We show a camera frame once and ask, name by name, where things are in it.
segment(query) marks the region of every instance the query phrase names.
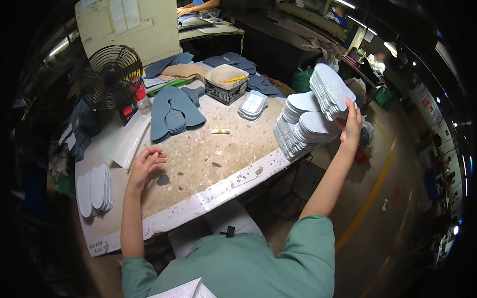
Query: person's arm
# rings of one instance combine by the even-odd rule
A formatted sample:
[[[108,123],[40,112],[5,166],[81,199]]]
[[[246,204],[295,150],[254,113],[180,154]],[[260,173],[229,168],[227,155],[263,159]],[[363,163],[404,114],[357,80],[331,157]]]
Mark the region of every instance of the person's arm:
[[[220,5],[220,0],[209,0],[205,2],[204,4],[194,5],[192,7],[188,7],[188,5],[186,5],[183,8],[177,9],[177,17],[183,16],[185,14],[190,14],[191,12],[194,12],[194,11],[208,10],[208,9],[217,7],[219,5]]]
[[[141,193],[147,175],[162,167],[166,154],[161,148],[148,147],[136,158],[127,182],[121,222],[121,251],[123,258],[144,258],[144,240],[141,218]]]
[[[340,148],[326,170],[323,179],[321,179],[303,208],[300,218],[312,214],[330,215],[353,164],[361,133],[361,111],[359,108],[355,109],[354,103],[348,98],[345,99],[345,102],[349,110],[346,124],[340,118],[335,120],[342,130]]]

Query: stack of insoles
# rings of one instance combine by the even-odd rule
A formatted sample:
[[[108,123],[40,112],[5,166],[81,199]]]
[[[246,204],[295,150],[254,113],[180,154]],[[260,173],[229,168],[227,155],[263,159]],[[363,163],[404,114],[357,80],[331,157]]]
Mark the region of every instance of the stack of insoles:
[[[267,96],[257,91],[251,91],[238,107],[238,113],[243,119],[255,122],[266,107],[268,107]]]
[[[273,86],[264,76],[249,76],[247,90],[255,90],[268,97],[285,97],[280,90]]]
[[[330,66],[323,63],[315,65],[310,78],[310,88],[315,93],[321,112],[328,121],[333,121],[337,117],[343,119],[348,117],[344,99],[348,97],[355,102],[356,95]]]
[[[95,216],[100,210],[108,212],[113,208],[111,173],[105,164],[78,177],[76,198],[83,217]]]
[[[199,87],[199,88],[196,88],[196,89],[190,89],[190,88],[187,88],[187,87],[182,87],[181,90],[184,91],[187,94],[187,96],[190,98],[192,103],[197,108],[200,107],[199,98],[206,95],[206,90],[204,89],[204,87]]]
[[[340,133],[339,127],[327,121],[321,112],[305,112],[296,124],[285,121],[281,113],[273,127],[273,135],[288,160],[331,142]]]
[[[289,123],[296,124],[301,114],[305,112],[319,112],[320,105],[312,91],[306,93],[290,94],[285,101],[281,112],[283,119]]]
[[[170,136],[197,128],[206,122],[187,93],[176,87],[159,91],[152,103],[151,142],[161,143]]]
[[[209,57],[202,61],[202,63],[212,67],[217,67],[222,64],[228,64],[245,70],[249,74],[255,74],[257,72],[255,63],[247,60],[247,58],[242,57],[234,52],[228,52],[223,54],[222,56]]]

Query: green bag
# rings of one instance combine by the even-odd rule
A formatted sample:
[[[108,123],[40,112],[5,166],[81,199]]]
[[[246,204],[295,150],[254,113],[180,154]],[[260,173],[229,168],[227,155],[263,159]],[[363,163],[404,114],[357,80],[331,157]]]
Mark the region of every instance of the green bag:
[[[311,91],[310,78],[313,68],[309,68],[302,72],[296,72],[291,79],[291,88],[297,93],[306,93]]]

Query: fan grille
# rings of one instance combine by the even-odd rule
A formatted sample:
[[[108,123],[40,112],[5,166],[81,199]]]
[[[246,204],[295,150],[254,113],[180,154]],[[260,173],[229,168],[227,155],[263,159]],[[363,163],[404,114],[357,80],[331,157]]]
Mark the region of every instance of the fan grille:
[[[131,100],[140,86],[143,65],[125,45],[104,47],[89,59],[83,74],[82,95],[94,109],[109,110]]]

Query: worker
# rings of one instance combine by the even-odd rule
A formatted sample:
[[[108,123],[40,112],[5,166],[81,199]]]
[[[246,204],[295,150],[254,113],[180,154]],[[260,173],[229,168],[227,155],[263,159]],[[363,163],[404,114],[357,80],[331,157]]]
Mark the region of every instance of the worker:
[[[446,176],[446,183],[448,185],[453,184],[455,182],[454,177],[456,176],[455,172],[450,173],[450,175]]]
[[[335,21],[340,26],[348,26],[348,20],[346,19],[346,8],[341,4],[336,4],[334,11],[329,11],[325,16],[326,19]]]
[[[198,11],[201,15],[206,14],[211,17],[218,18],[220,10],[216,7],[218,7],[219,5],[220,0],[193,0],[192,3],[184,7],[177,8],[177,17]]]
[[[386,70],[386,54],[384,52],[377,52],[376,54],[369,54],[366,58],[371,66],[371,69],[378,75],[383,75]]]
[[[445,164],[446,166],[449,166],[450,160],[451,160],[451,158],[450,158],[450,156],[449,156],[449,157],[444,161],[444,164]]]
[[[187,257],[171,261],[157,276],[144,260],[141,192],[147,175],[166,162],[166,154],[157,147],[146,148],[136,158],[124,194],[124,297],[148,297],[200,277],[217,297],[332,297],[334,233],[327,216],[353,164],[361,131],[360,110],[348,98],[345,102],[348,119],[336,121],[342,131],[340,147],[276,257],[258,235],[211,235],[197,241]]]

